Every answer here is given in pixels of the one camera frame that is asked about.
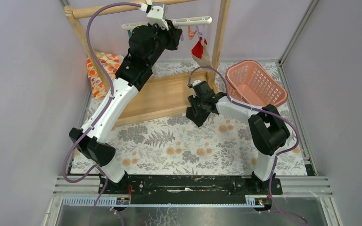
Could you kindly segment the white plastic clip hanger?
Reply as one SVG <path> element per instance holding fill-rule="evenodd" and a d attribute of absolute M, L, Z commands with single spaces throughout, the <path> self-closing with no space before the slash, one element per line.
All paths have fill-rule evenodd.
<path fill-rule="evenodd" d="M 199 16 L 199 17 L 189 17 L 189 18 L 179 18 L 179 19 L 165 19 L 168 23 L 168 28 L 170 24 L 174 25 L 175 27 L 182 27 L 182 26 L 193 26 L 193 25 L 206 25 L 211 24 L 212 18 L 210 16 Z M 142 25 L 155 25 L 151 24 L 149 21 L 147 22 L 140 22 L 140 23 L 129 23 L 123 24 L 122 29 L 131 31 L 134 28 Z"/>

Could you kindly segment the purple clothespin end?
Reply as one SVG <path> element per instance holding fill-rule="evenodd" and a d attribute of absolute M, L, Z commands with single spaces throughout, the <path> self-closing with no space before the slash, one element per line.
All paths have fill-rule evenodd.
<path fill-rule="evenodd" d="M 201 41 L 205 41 L 205 26 L 202 25 L 201 28 L 199 26 L 196 26 L 196 35 L 199 37 Z"/>

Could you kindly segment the red beige sock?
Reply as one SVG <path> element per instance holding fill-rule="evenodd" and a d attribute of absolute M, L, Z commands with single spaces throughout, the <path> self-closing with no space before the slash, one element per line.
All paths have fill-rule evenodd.
<path fill-rule="evenodd" d="M 207 47 L 206 39 L 200 37 L 191 50 L 192 59 L 199 66 L 212 66 L 211 57 Z"/>

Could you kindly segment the pink plastic laundry basket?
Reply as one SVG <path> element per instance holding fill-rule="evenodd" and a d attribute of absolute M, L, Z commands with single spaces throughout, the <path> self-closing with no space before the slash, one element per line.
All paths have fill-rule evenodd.
<path fill-rule="evenodd" d="M 256 61 L 245 60 L 227 69 L 225 78 L 229 95 L 257 106 L 279 107 L 287 102 L 286 90 Z"/>

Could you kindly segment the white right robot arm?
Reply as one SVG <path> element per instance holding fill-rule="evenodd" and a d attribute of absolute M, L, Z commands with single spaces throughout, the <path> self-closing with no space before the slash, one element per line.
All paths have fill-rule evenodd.
<path fill-rule="evenodd" d="M 256 178 L 252 180 L 251 187 L 258 194 L 265 193 L 270 188 L 269 179 L 272 177 L 275 154 L 290 136 L 277 108 L 273 105 L 259 108 L 235 100 L 225 92 L 215 93 L 206 81 L 197 80 L 188 87 L 193 90 L 193 94 L 188 97 L 190 107 L 186 110 L 186 117 L 197 127 L 201 127 L 212 113 L 229 116 L 249 126 L 253 143 L 259 152 L 254 169 Z"/>

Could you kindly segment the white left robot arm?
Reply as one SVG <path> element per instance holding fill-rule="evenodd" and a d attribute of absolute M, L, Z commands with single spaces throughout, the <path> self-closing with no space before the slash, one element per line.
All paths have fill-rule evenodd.
<path fill-rule="evenodd" d="M 128 53 L 111 81 L 108 94 L 92 118 L 69 133 L 74 143 L 72 149 L 78 149 L 95 162 L 117 194 L 127 189 L 126 172 L 115 159 L 115 148 L 107 144 L 108 136 L 125 107 L 152 76 L 152 67 L 162 53 L 166 49 L 177 50 L 182 29 L 174 27 L 170 20 L 167 23 L 167 30 L 157 24 L 141 25 L 132 30 Z"/>

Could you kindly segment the orange clothespin right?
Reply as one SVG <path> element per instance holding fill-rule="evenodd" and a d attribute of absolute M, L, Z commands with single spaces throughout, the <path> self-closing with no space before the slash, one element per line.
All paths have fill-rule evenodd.
<path fill-rule="evenodd" d="M 188 38 L 192 40 L 194 36 L 196 35 L 196 27 L 194 26 L 188 26 Z"/>

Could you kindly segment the floral patterned table mat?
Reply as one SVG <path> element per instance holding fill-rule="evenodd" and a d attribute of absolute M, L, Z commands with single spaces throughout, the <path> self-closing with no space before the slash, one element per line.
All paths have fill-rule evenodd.
<path fill-rule="evenodd" d="M 157 63 L 157 77 L 192 71 L 195 63 Z M 251 175 L 258 151 L 250 129 L 211 114 L 200 128 L 183 114 L 112 128 L 108 144 L 128 174 Z M 281 154 L 277 175 L 307 176 L 300 147 Z"/>

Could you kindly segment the wooden drying rack frame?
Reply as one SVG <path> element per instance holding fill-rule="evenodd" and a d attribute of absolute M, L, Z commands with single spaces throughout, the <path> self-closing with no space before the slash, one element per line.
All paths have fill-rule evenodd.
<path fill-rule="evenodd" d="M 217 68 L 219 64 L 230 2 L 231 0 L 222 0 L 219 7 L 214 49 L 211 54 L 211 62 L 214 68 Z M 98 64 L 96 60 L 92 59 L 91 51 L 87 45 L 86 33 L 79 19 L 90 18 L 102 7 L 104 7 L 104 5 L 76 9 L 70 5 L 64 6 L 65 16 L 95 67 L 97 67 Z M 134 10 L 137 10 L 137 8 L 133 6 L 113 7 L 104 10 L 99 14 L 99 16 Z M 115 126 L 120 127 L 186 112 L 186 108 L 190 106 L 187 97 L 192 95 L 192 89 L 187 87 L 189 75 L 190 72 L 185 72 L 167 75 L 161 78 L 150 78 L 142 88 L 141 92 L 137 94 L 136 97 L 134 97 L 125 107 L 124 111 L 116 121 Z M 192 75 L 194 79 L 206 80 L 211 88 L 218 91 L 214 83 L 214 72 L 209 73 L 203 69 L 199 69 Z"/>

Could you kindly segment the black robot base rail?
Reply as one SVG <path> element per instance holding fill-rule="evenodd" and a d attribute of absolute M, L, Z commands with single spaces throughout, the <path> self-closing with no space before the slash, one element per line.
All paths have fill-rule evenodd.
<path fill-rule="evenodd" d="M 247 196 L 257 196 L 256 203 L 266 206 L 271 195 L 283 194 L 278 178 L 262 182 L 255 175 L 125 175 L 119 183 L 99 179 L 99 192 L 124 195 L 122 204 L 245 204 Z"/>

